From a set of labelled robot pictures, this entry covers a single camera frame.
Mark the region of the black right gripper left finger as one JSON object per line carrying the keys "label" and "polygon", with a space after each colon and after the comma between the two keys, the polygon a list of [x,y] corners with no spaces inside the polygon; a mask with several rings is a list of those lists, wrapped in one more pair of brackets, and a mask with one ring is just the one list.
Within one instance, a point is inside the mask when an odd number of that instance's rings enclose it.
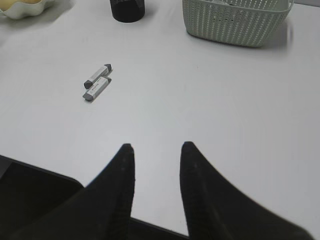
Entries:
{"label": "black right gripper left finger", "polygon": [[126,240],[135,192],[135,154],[123,144],[85,188],[9,240]]}

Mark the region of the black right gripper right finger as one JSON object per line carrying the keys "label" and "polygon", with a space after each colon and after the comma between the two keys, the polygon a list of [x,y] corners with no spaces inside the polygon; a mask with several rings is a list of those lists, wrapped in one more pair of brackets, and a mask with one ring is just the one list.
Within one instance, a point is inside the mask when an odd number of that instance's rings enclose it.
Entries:
{"label": "black right gripper right finger", "polygon": [[313,239],[238,190],[191,141],[181,148],[180,191],[191,240]]}

